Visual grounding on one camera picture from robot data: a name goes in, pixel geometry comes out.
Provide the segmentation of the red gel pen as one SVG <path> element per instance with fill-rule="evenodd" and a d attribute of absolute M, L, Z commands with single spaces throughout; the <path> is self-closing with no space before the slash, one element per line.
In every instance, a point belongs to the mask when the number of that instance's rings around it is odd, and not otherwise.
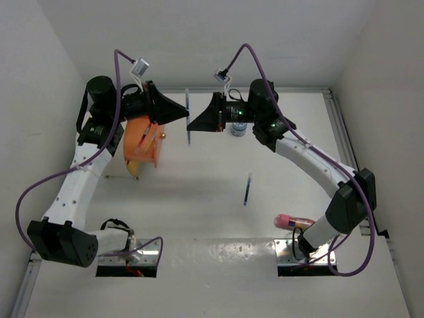
<path fill-rule="evenodd" d="M 152 123 L 149 123 L 147 125 L 146 129 L 144 130 L 143 135 L 141 136 L 141 138 L 140 138 L 140 140 L 137 144 L 137 150 L 141 149 L 142 143 L 143 143 L 144 139 L 146 138 L 147 134 L 149 133 L 151 126 L 152 126 Z"/>

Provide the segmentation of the clear blue-cap pen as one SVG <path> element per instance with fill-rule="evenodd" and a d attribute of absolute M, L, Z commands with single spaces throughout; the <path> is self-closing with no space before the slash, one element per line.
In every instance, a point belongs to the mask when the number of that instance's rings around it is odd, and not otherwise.
<path fill-rule="evenodd" d="M 190 108 L 189 108 L 189 89 L 188 88 L 185 88 L 185 109 L 188 112 L 188 116 L 186 117 L 186 128 L 187 128 L 187 126 L 191 122 Z M 191 146 L 191 132 L 186 129 L 186 134 L 187 134 L 187 145 L 190 147 Z"/>

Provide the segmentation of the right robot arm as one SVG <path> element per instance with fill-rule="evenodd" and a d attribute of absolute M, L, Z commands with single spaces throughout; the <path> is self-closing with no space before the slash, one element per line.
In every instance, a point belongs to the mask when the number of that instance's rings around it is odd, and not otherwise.
<path fill-rule="evenodd" d="M 340 234 L 349 234 L 376 207 L 374 174 L 323 158 L 324 152 L 308 143 L 295 123 L 280 116 L 274 102 L 274 84 L 254 80 L 246 101 L 229 101 L 223 93 L 213 93 L 210 104 L 190 124 L 188 131 L 221 132 L 227 123 L 252 123 L 260 144 L 287 158 L 313 178 L 331 198 L 325 214 L 298 236 L 298 248 L 309 256 Z"/>

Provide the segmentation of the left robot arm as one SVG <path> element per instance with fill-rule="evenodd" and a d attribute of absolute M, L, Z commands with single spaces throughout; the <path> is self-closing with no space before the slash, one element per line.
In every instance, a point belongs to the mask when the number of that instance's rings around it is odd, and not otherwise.
<path fill-rule="evenodd" d="M 163 125 L 188 115 L 185 107 L 160 93 L 152 81 L 117 89 L 107 76 L 90 79 L 77 119 L 79 136 L 71 172 L 42 220 L 31 221 L 27 228 L 41 258 L 87 268 L 98 256 L 132 253 L 134 231 L 124 223 L 84 230 L 99 178 L 124 135 L 124 121 L 148 117 L 151 123 Z"/>

